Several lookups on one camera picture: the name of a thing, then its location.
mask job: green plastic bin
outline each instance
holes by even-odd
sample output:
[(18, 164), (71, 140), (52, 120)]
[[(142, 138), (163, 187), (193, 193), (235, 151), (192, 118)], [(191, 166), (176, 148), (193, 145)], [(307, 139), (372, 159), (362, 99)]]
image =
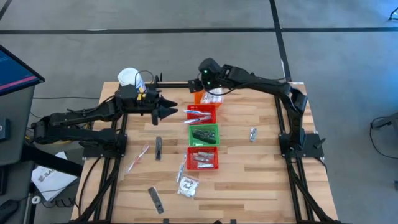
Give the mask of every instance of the green plastic bin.
[[(195, 139), (193, 137), (193, 131), (196, 129), (205, 130), (205, 131), (214, 131), (216, 136), (216, 144), (209, 144), (208, 142), (201, 141), (199, 139)], [(220, 144), (220, 135), (218, 133), (218, 125), (217, 124), (201, 124), (201, 125), (190, 125), (189, 126), (189, 145), (190, 146), (218, 146)]]

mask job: wooden table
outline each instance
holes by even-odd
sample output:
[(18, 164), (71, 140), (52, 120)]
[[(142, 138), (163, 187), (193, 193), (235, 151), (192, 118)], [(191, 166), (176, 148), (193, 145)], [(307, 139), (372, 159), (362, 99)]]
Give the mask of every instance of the wooden table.
[[(293, 83), (306, 94), (302, 83)], [(117, 82), (106, 82), (100, 101), (118, 89)], [(229, 223), (295, 223), (292, 196), (285, 160), (280, 155), (280, 133), (274, 96), (255, 90), (236, 90), (224, 98), (217, 111), (220, 129), (219, 163), (216, 171), (185, 172), (200, 180), (195, 198), (177, 195), (175, 178), (188, 147), (188, 126), (183, 124), (183, 110), (193, 103), (187, 88), (164, 88), (162, 94), (178, 103), (178, 113), (153, 126), (149, 114), (128, 117), (126, 133), (128, 147), (122, 159), (118, 187), (114, 201), (113, 223), (213, 223), (221, 219)], [(286, 111), (283, 110), (287, 129)], [(96, 122), (95, 129), (110, 127), (110, 123)], [(258, 130), (257, 140), (249, 142), (250, 127)], [(310, 106), (307, 105), (303, 127), (308, 133), (315, 130)], [(163, 158), (154, 156), (155, 137), (163, 139)], [(152, 147), (141, 163), (129, 173), (125, 169), (141, 152), (143, 145)], [(83, 210), (98, 192), (103, 160), (97, 163), (89, 176), (83, 195)], [(85, 162), (78, 195), (88, 169), (95, 159)], [(315, 159), (303, 159), (308, 188), (321, 208), (337, 219), (325, 168)], [(158, 215), (149, 196), (148, 188), (155, 186), (165, 212)], [(299, 194), (303, 218), (306, 218), (303, 198)], [(101, 217), (106, 213), (108, 195), (105, 195)], [(73, 210), (72, 218), (78, 216)]]

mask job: computer screen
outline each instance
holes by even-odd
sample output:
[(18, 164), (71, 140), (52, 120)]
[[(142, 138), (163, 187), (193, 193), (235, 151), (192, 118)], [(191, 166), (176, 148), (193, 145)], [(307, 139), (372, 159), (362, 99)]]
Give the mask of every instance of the computer screen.
[(0, 45), (0, 96), (44, 82), (44, 78)]

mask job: small plastic bag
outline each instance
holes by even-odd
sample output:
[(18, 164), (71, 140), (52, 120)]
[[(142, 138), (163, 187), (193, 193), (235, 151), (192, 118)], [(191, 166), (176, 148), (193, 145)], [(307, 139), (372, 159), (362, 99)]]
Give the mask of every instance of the small plastic bag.
[(177, 193), (184, 195), (188, 198), (193, 198), (197, 192), (198, 186), (199, 180), (185, 175), (181, 178), (180, 184), (178, 185)]
[(209, 92), (210, 93), (205, 92), (205, 94), (203, 94), (203, 97), (200, 100), (201, 104), (222, 103), (222, 102), (224, 102), (224, 96), (215, 96), (215, 95), (211, 94), (211, 93), (217, 94), (217, 95), (223, 94), (224, 91), (223, 91), (222, 88), (215, 88), (215, 89), (210, 90)]

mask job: red plastic bin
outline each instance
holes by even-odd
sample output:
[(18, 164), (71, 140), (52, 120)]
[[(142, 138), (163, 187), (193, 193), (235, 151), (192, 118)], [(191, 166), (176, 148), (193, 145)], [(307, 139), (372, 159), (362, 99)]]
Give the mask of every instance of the red plastic bin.
[[(212, 168), (198, 168), (198, 162), (193, 159), (193, 154), (198, 152), (209, 152), (214, 153), (214, 158), (208, 158), (210, 161), (206, 163), (212, 163)], [(189, 147), (187, 149), (187, 170), (217, 170), (218, 169), (218, 149), (217, 147)]]
[[(206, 121), (199, 121), (192, 124), (215, 124), (216, 123), (216, 106), (212, 104), (205, 104), (205, 105), (188, 105), (188, 110), (196, 110), (201, 112), (210, 112), (211, 118)], [(203, 117), (205, 115), (196, 115), (196, 114), (189, 114), (187, 113), (187, 119), (195, 119), (199, 117)]]

